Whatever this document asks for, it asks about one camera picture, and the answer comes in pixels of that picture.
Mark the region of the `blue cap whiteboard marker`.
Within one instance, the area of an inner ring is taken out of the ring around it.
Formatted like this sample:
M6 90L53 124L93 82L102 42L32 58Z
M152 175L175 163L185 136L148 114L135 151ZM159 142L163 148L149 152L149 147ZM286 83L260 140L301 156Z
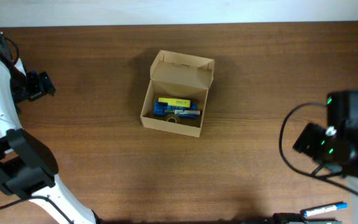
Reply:
M304 217L310 217L310 216L319 215L322 213L328 213L328 212L332 212L332 211L336 211L336 210L342 210L342 209L347 208L348 206L349 205L346 202L339 202L339 203L334 203L334 204L330 204L330 205L323 205L320 207L309 208L309 209L302 211L301 214Z

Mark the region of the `black cap whiteboard marker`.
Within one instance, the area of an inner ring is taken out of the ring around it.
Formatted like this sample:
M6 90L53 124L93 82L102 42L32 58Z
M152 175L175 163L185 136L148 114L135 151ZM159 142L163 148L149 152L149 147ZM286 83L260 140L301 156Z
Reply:
M182 115L195 115L195 116L199 116L201 114L201 111L198 110L169 110L169 109L165 109L163 111L166 114L182 114Z

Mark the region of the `yellow highlighter black cap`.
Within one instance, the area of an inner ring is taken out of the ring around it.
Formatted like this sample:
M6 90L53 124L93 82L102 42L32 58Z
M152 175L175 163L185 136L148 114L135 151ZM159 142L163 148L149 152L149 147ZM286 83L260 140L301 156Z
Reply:
M191 107L190 100L184 100L184 99L178 99L178 98L159 98L158 102L166 103L168 106L177 106L177 107L184 107L184 108Z

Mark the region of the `yellow adhesive tape roll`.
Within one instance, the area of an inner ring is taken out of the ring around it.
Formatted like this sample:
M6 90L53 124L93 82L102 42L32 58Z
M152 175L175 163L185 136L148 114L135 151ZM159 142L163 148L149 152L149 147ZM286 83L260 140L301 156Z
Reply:
M180 117L177 114L168 114L166 115L165 120L170 123L179 123Z

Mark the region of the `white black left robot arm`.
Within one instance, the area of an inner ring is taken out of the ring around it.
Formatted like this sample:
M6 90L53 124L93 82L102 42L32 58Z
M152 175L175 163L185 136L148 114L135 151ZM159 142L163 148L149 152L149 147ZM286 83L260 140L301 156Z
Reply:
M30 201L59 223L102 223L62 182L52 151L19 121L18 103L54 95L56 89L46 72L26 70L19 53L10 50L14 44L0 32L0 191L18 196L0 210Z

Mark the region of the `blue plastic tape dispenser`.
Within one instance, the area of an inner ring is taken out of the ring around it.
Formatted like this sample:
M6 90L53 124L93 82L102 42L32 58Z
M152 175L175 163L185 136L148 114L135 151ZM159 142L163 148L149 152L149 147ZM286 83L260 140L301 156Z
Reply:
M154 104L154 116L165 117L166 115L168 115L163 112L165 109L169 109L169 110L197 110L197 104L191 102L190 108L184 108L184 107L177 107L177 106L168 106L166 103L159 103L158 101L156 101ZM180 118L189 118L189 119L195 119L197 117L195 115L182 115L182 114L178 114L178 116Z

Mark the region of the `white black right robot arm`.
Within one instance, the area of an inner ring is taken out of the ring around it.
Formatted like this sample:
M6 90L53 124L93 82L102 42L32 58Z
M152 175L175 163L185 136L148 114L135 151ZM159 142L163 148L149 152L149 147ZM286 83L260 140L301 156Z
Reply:
M307 124L293 149L346 180L358 223L358 90L328 93L326 109L327 126Z

